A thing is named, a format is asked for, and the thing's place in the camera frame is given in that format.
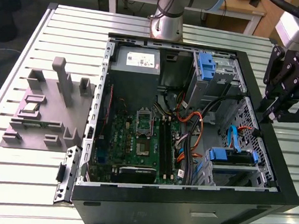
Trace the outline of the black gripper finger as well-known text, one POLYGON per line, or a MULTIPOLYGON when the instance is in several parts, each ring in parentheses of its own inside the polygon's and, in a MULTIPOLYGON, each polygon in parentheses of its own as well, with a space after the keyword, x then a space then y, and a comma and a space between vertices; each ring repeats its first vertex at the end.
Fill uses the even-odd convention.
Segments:
POLYGON ((299 77, 267 84, 262 121, 273 120, 299 123, 299 77))
POLYGON ((264 97, 257 109, 258 113, 266 112, 276 98, 284 103, 289 98, 282 84, 291 75, 293 51, 286 50, 278 45, 273 47, 267 65, 263 83, 266 85, 264 97))

